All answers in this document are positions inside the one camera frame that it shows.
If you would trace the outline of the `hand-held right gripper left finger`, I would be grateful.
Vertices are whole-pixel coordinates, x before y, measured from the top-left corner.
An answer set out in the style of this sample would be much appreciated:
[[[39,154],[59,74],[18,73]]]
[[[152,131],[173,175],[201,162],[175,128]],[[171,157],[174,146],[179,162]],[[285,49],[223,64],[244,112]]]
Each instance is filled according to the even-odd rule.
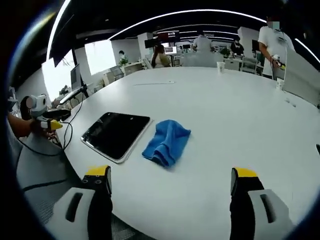
[[[70,188],[53,207],[56,240],[112,239],[111,167],[91,167],[80,187]]]

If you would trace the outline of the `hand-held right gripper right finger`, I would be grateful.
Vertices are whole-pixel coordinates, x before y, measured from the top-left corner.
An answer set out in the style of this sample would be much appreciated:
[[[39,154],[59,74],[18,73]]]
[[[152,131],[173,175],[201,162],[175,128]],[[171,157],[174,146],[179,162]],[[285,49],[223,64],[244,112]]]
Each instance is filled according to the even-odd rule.
[[[283,240],[293,229],[287,205],[253,170],[232,168],[230,196],[231,240]]]

